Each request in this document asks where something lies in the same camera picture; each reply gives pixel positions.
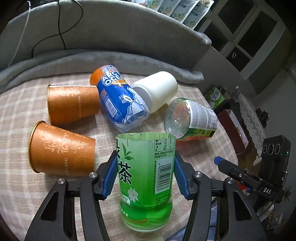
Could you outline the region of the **green tea bottle cup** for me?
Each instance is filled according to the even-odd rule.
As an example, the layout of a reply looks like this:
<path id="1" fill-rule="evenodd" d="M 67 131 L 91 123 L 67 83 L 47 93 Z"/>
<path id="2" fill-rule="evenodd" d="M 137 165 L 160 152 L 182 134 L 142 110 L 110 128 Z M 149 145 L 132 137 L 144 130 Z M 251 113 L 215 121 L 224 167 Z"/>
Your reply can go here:
<path id="1" fill-rule="evenodd" d="M 137 232 L 154 232 L 169 220 L 176 138 L 170 133 L 116 136 L 122 221 Z"/>

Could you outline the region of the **orange paper cup near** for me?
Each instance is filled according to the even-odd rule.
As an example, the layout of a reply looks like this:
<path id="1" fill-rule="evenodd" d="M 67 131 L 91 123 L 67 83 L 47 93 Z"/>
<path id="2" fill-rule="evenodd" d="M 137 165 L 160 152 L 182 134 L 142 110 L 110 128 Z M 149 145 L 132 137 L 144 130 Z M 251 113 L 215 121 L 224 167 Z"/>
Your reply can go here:
<path id="1" fill-rule="evenodd" d="M 41 120 L 31 132 L 28 156 L 36 173 L 85 176 L 94 170 L 95 139 Z"/>

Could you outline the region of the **orange paper cup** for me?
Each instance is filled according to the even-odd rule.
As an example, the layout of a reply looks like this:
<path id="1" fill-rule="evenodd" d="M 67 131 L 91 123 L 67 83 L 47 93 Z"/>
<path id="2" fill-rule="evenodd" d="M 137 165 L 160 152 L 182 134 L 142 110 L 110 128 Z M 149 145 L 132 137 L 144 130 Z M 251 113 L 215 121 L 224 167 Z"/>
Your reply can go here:
<path id="1" fill-rule="evenodd" d="M 95 139 L 41 120 L 31 132 L 28 156 L 36 173 L 85 176 L 94 170 Z"/>
<path id="2" fill-rule="evenodd" d="M 99 113 L 99 93 L 92 85 L 48 85 L 50 123 L 64 126 Z"/>

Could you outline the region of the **green label clear cup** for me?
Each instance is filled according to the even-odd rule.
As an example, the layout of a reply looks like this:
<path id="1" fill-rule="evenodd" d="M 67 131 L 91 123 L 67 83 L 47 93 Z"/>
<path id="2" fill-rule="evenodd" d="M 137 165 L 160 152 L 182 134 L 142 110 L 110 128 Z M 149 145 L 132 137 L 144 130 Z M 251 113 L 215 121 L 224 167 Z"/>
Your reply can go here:
<path id="1" fill-rule="evenodd" d="M 211 138 L 217 130 L 215 112 L 190 99 L 174 99 L 166 110 L 164 127 L 179 141 Z"/>

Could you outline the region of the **white plastic cup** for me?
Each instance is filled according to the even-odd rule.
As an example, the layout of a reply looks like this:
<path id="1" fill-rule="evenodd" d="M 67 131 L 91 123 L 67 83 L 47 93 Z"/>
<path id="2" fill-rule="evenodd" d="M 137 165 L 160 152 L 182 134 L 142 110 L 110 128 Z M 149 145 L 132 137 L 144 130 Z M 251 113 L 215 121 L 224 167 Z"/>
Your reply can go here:
<path id="1" fill-rule="evenodd" d="M 160 71 L 136 81 L 132 89 L 144 100 L 149 112 L 155 113 L 177 94 L 178 84 L 171 73 Z"/>

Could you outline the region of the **orange paper cup far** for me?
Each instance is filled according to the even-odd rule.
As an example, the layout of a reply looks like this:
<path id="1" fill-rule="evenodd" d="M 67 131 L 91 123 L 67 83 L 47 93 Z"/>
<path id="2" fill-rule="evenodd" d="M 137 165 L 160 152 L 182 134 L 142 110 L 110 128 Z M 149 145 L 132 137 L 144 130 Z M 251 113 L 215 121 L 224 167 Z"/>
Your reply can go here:
<path id="1" fill-rule="evenodd" d="M 48 85 L 50 123 L 64 126 L 99 113 L 99 93 L 92 85 Z"/>

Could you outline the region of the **blue Arctic Ocean bottle cup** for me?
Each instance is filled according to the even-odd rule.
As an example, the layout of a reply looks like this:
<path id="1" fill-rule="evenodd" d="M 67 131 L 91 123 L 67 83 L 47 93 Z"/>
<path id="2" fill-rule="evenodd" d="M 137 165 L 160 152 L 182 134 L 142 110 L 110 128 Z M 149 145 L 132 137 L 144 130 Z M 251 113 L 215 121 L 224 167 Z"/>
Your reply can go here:
<path id="1" fill-rule="evenodd" d="M 116 67 L 105 65 L 90 77 L 98 88 L 99 99 L 112 124 L 122 133 L 138 127 L 149 116 L 145 101 L 125 81 Z"/>

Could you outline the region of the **red cardboard box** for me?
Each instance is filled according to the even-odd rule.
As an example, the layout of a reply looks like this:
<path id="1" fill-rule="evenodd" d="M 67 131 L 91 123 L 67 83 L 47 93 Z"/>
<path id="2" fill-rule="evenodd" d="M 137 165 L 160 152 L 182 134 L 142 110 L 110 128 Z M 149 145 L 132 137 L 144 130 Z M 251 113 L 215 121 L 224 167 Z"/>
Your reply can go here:
<path id="1" fill-rule="evenodd" d="M 230 138 L 235 153 L 239 155 L 244 152 L 250 137 L 240 112 L 240 104 L 233 99 L 226 100 L 217 107 L 215 113 Z"/>

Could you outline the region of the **green paper bag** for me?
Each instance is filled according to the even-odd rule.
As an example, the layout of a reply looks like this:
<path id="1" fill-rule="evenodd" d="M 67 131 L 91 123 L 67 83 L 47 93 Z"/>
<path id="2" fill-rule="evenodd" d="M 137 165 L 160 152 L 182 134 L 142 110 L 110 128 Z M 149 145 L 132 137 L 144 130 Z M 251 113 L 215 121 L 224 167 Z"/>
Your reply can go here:
<path id="1" fill-rule="evenodd" d="M 218 87 L 213 86 L 205 95 L 205 99 L 210 105 L 211 109 L 216 109 L 222 102 L 226 100 L 223 95 L 223 91 L 225 90 L 224 86 Z"/>

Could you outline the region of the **refill pouch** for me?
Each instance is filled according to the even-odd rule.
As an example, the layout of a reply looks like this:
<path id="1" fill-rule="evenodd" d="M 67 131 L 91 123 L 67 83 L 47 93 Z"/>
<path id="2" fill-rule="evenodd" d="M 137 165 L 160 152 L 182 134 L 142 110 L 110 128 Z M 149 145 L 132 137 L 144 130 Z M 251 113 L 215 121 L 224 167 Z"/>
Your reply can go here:
<path id="1" fill-rule="evenodd" d="M 208 13 L 213 3 L 213 0 L 199 1 L 185 18 L 183 24 L 192 30 L 196 28 L 201 19 Z"/>
<path id="2" fill-rule="evenodd" d="M 157 11 L 164 0 L 131 0 L 132 3 L 139 4 L 146 8 Z"/>
<path id="3" fill-rule="evenodd" d="M 182 23 L 199 2 L 200 0 L 181 0 L 171 13 L 170 17 Z"/>
<path id="4" fill-rule="evenodd" d="M 159 13 L 170 16 L 181 0 L 164 0 L 158 9 Z"/>

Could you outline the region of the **grey fleece blanket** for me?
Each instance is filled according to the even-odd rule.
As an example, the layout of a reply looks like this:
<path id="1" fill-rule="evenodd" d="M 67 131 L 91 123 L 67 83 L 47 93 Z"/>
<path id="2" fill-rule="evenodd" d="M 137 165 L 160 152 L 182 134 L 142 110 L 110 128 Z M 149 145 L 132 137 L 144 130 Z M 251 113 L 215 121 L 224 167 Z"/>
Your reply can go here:
<path id="1" fill-rule="evenodd" d="M 26 81 L 93 72 L 110 64 L 122 73 L 167 71 L 187 84 L 211 47 L 203 33 L 126 1 L 60 1 L 10 20 L 1 33 L 1 92 Z"/>

